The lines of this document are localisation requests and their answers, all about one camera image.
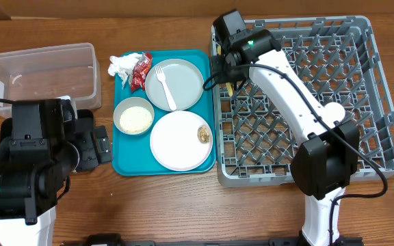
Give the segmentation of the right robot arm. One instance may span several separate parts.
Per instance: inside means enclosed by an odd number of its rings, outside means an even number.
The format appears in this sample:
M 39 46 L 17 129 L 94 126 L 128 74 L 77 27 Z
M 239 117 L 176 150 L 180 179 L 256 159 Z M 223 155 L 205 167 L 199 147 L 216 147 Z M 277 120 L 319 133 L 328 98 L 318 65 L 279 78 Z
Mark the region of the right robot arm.
M 339 205 L 357 170 L 360 135 L 344 122 L 339 103 L 322 105 L 305 86 L 279 41 L 267 29 L 249 29 L 237 10 L 213 22 L 221 43 L 220 83 L 250 80 L 271 100 L 298 145 L 290 164 L 305 195 L 305 220 L 298 245 L 361 245 L 338 231 Z

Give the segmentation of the white cup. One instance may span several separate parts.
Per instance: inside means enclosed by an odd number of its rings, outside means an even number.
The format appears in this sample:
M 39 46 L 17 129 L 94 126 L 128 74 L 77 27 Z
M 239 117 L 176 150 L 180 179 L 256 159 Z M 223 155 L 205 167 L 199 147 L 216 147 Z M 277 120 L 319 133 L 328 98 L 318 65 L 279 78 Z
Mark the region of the white cup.
M 322 119 L 329 126 L 334 126 L 335 122 L 341 122 L 345 117 L 345 109 L 337 102 L 330 102 L 324 105 Z

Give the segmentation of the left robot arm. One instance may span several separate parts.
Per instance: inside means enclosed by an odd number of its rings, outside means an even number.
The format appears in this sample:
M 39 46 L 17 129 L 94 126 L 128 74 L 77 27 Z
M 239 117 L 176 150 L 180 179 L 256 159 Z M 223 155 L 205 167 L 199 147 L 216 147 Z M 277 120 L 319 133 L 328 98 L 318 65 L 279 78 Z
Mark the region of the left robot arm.
M 107 129 L 70 97 L 8 100 L 0 128 L 0 245 L 51 245 L 71 174 L 112 161 Z

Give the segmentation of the white round plate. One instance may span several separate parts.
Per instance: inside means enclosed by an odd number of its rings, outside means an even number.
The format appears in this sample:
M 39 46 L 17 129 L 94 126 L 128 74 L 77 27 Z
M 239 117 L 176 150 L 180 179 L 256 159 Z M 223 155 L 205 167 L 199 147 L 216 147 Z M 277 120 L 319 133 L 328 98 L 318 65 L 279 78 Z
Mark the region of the white round plate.
M 198 129 L 206 126 L 209 143 L 200 143 Z M 174 111 L 164 115 L 150 134 L 150 150 L 158 163 L 176 172 L 201 166 L 211 154 L 213 134 L 208 123 L 190 111 Z

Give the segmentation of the yellow plastic spoon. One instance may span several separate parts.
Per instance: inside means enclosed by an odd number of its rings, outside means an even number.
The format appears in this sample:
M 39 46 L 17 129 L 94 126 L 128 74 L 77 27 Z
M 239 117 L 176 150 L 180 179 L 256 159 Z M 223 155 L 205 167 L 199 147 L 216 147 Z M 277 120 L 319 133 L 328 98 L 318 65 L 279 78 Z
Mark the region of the yellow plastic spoon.
M 217 44 L 216 48 L 217 48 L 217 54 L 221 55 L 222 54 L 222 47 L 219 44 Z M 226 83 L 226 88 L 227 88 L 228 95 L 232 98 L 233 92 L 234 92 L 232 83 Z

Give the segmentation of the white plastic fork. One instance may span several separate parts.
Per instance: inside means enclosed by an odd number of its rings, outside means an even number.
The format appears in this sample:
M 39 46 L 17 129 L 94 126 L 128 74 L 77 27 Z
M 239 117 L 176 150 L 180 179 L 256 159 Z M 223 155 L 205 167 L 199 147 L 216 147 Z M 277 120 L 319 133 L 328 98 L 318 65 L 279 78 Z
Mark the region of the white plastic fork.
M 169 90 L 168 84 L 166 82 L 166 75 L 164 73 L 164 71 L 162 70 L 162 67 L 160 66 L 155 66 L 155 73 L 156 73 L 156 77 L 157 80 L 162 84 L 163 86 L 163 90 L 165 92 L 166 95 L 166 100 L 168 103 L 168 106 L 170 108 L 170 110 L 172 111 L 176 111 L 177 110 L 177 105 L 173 99 L 173 96 Z

